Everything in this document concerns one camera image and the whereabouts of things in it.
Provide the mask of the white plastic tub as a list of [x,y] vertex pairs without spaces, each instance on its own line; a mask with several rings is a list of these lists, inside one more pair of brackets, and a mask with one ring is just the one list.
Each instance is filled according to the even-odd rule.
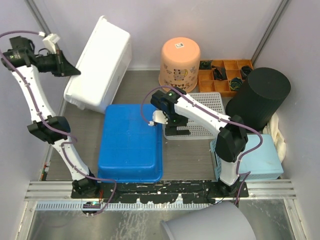
[[63,97],[81,110],[105,113],[132,60],[131,35],[101,16],[69,78]]

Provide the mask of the blue plastic basket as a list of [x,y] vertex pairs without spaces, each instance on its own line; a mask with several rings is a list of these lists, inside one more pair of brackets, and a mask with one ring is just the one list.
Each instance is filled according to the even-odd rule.
[[151,104],[111,104],[105,110],[98,157],[100,179],[118,183],[155,183],[163,177],[162,127],[149,126],[140,110],[152,116]]

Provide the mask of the orange plastic container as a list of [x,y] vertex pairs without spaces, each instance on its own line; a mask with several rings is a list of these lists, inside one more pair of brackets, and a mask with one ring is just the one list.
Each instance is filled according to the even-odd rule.
[[168,40],[161,49],[159,84],[191,92],[198,82],[200,57],[200,47],[194,40],[187,37]]

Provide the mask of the white translucent basket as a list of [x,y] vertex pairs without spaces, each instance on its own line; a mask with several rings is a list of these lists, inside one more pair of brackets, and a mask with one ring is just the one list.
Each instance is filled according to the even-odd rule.
[[[223,106],[223,101],[221,94],[219,92],[198,92],[189,94],[193,99],[207,108],[225,115],[225,108]],[[212,140],[213,135],[205,129],[203,126],[197,124],[191,119],[188,119],[186,126],[178,126],[177,130],[189,130],[187,135],[167,135],[166,125],[162,126],[163,135],[167,140],[177,141],[177,140]]]

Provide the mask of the large black container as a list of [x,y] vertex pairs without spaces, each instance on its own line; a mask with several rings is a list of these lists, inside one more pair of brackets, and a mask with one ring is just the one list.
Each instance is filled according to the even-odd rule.
[[291,83],[283,73],[269,67],[256,68],[227,103],[225,113],[240,116],[246,126],[260,132],[290,91]]

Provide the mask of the light blue perforated basket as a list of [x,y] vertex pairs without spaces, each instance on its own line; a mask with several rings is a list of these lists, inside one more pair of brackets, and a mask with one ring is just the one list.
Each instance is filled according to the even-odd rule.
[[[272,137],[268,134],[262,134],[262,139],[262,145],[258,149],[246,154],[239,166],[240,174],[250,171],[246,182],[276,180],[284,172]],[[252,149],[259,142],[260,139],[256,134],[249,134],[245,151]],[[215,146],[216,140],[214,139],[210,142],[210,150],[215,175],[214,181],[217,182],[221,173],[221,161],[215,154]]]

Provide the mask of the grey plastic container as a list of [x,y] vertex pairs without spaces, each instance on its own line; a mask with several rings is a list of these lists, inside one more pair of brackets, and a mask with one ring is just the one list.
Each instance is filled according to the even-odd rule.
[[160,222],[163,240],[255,240],[245,215],[231,202],[221,202]]

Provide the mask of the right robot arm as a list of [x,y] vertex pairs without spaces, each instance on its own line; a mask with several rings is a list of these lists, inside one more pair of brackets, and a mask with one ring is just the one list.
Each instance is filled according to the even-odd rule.
[[219,191],[223,196],[231,197],[237,191],[240,181],[237,161],[248,142],[242,118],[220,114],[178,88],[166,93],[157,90],[152,94],[150,103],[157,108],[152,121],[165,125],[167,136],[189,135],[189,130],[178,130],[178,127],[186,126],[189,120],[213,135],[214,152],[220,159],[221,167],[217,180]]

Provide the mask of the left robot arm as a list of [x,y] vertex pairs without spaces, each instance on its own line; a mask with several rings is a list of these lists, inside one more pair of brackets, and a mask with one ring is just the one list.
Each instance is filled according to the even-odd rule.
[[55,77],[80,75],[80,71],[57,48],[58,36],[44,35],[47,53],[35,53],[32,40],[16,36],[9,39],[11,48],[1,53],[2,64],[18,82],[31,117],[27,126],[30,134],[51,145],[61,156],[72,178],[72,190],[77,194],[95,198],[100,193],[98,180],[82,161],[71,135],[71,128],[64,116],[58,116],[50,106],[39,80],[40,73],[52,73]]

